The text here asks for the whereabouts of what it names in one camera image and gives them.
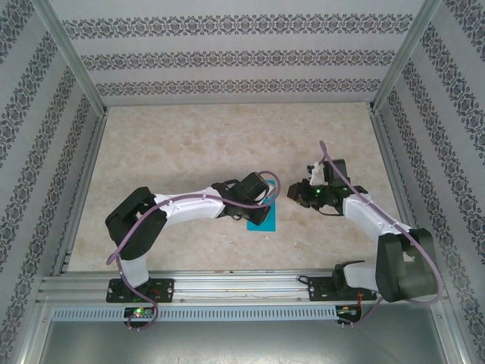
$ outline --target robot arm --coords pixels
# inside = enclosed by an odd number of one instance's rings
[[[334,161],[335,166],[346,175],[345,162]],[[432,269],[408,238],[398,230],[398,226],[421,245],[427,254],[434,258],[433,238],[425,229],[411,229],[394,218],[384,218],[376,210],[382,211],[368,195],[368,192],[355,186],[367,200],[356,196],[340,177],[334,175],[328,162],[308,166],[311,174],[298,184],[290,186],[288,197],[301,206],[319,211],[325,205],[335,208],[338,215],[354,221],[377,243],[376,264],[366,262],[347,262],[336,265],[333,272],[334,289],[365,288],[380,295],[387,302],[408,300],[437,292],[437,283]]]
[[[146,254],[163,228],[197,218],[224,216],[244,218],[260,225],[268,216],[270,206],[250,209],[235,206],[223,200],[255,206],[261,205],[264,198],[269,197],[273,192],[274,187],[256,172],[240,182],[229,180],[212,184],[198,192],[180,195],[152,194],[148,187],[136,189],[106,218],[105,223],[110,237],[117,246],[120,246],[140,215],[160,202],[168,201],[168,203],[145,218],[121,250],[120,263],[128,283],[132,287],[138,287],[149,279]]]

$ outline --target striped wall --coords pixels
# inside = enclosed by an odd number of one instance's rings
[[[0,4],[0,363],[52,273],[99,115],[28,0]]]
[[[53,0],[107,105],[371,101],[423,0]]]
[[[485,362],[485,2],[443,1],[380,110],[472,362]]]

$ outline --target perforated metal strip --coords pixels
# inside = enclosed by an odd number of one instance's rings
[[[54,311],[52,321],[63,322],[119,322],[124,319],[124,308],[66,307]],[[148,321],[149,317],[137,321]],[[336,320],[333,305],[308,306],[234,306],[234,307],[161,307],[158,321],[290,321]]]

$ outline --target metal floor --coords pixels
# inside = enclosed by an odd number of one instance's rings
[[[52,322],[45,364],[445,362],[429,309],[382,305],[354,330],[334,322]]]

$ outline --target beige floor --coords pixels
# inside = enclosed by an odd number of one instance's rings
[[[270,169],[282,181],[277,231],[255,233],[231,218],[162,231],[150,269],[330,268],[373,260],[375,242],[351,221],[286,198],[321,158],[318,140],[344,158],[352,181],[398,217],[365,104],[175,105],[112,108],[70,260],[70,271],[114,270],[106,216],[134,189],[185,193]]]

